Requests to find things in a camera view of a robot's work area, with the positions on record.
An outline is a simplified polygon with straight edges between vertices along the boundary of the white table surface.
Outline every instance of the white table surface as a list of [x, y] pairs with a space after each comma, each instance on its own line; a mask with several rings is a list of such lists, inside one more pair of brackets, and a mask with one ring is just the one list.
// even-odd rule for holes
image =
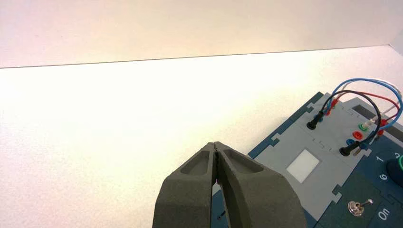
[[389, 46], [0, 69], [0, 227], [151, 227], [205, 143], [246, 154], [316, 92], [402, 72]]

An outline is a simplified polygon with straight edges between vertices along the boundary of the black knob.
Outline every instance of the black knob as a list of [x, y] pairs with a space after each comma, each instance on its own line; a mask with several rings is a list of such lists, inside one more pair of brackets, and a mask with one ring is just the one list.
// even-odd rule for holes
[[392, 159], [386, 163], [386, 171], [390, 178], [403, 188], [403, 156], [399, 159]]

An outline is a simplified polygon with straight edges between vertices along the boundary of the black cable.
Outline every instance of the black cable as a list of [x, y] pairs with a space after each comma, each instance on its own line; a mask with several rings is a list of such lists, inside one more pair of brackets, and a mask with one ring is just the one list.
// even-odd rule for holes
[[368, 135], [367, 138], [365, 138], [364, 140], [362, 140], [361, 142], [369, 142], [372, 140], [372, 138], [375, 137], [376, 133], [379, 131], [379, 128], [381, 127], [381, 113], [378, 109], [378, 106], [376, 106], [375, 102], [373, 100], [371, 100], [371, 98], [369, 98], [368, 96], [366, 96], [365, 94], [362, 94], [360, 92], [357, 91], [353, 91], [353, 90], [341, 90], [341, 91], [337, 91], [335, 92], [333, 95], [331, 95], [323, 104], [322, 109], [320, 110], [321, 112], [323, 112], [323, 109], [325, 108], [326, 104], [337, 94], [340, 93], [353, 93], [353, 94], [357, 94], [362, 96], [363, 98], [365, 98], [367, 101], [369, 101], [369, 103], [372, 104], [372, 106], [374, 107], [375, 111], [376, 111], [376, 116], [378, 117], [378, 122], [376, 123], [376, 128], [375, 131], [373, 131], [371, 134]]
[[346, 147], [342, 147], [339, 149], [340, 153], [343, 156], [348, 156], [350, 155], [350, 152], [352, 150], [354, 150], [357, 147], [360, 147], [359, 150], [355, 153], [355, 155], [357, 155], [359, 153], [359, 151], [361, 149], [368, 149], [368, 144], [370, 143], [370, 141], [375, 137], [376, 133], [379, 131], [379, 128], [381, 128], [381, 113], [379, 112], [378, 107], [376, 106], [375, 102], [373, 102], [373, 100], [371, 100], [369, 97], [367, 97], [365, 94], [361, 93], [361, 92], [357, 92], [357, 91], [353, 91], [353, 90], [341, 90], [338, 92], [335, 92], [333, 95], [331, 95], [323, 104], [322, 108], [320, 109], [320, 111], [317, 113], [317, 115], [315, 115], [314, 119], [311, 120], [310, 122], [307, 123], [307, 127], [311, 130], [314, 130], [316, 128], [317, 123], [323, 118], [323, 116], [325, 115], [325, 113], [323, 112], [323, 110], [325, 109], [325, 106], [327, 105], [327, 103], [337, 94], [340, 93], [353, 93], [353, 94], [357, 94], [362, 96], [363, 98], [367, 99], [369, 101], [369, 103], [372, 104], [372, 106], [374, 107], [375, 111], [376, 111], [376, 115], [378, 117], [378, 122], [376, 123], [376, 129], [375, 131], [371, 132], [364, 140], [362, 141], [355, 141], [354, 143], [346, 146]]

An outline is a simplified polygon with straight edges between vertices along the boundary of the white label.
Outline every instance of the white label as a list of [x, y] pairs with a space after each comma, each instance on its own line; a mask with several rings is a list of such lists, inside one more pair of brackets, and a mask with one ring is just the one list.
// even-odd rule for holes
[[319, 160], [314, 155], [303, 150], [287, 167], [287, 171], [302, 183], [318, 164]]

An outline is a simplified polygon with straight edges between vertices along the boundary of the white wall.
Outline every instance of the white wall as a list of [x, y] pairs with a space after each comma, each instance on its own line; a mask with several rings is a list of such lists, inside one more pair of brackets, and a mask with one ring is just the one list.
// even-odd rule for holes
[[403, 30], [396, 36], [390, 45], [395, 51], [403, 55]]
[[0, 67], [389, 44], [402, 0], [1, 0]]

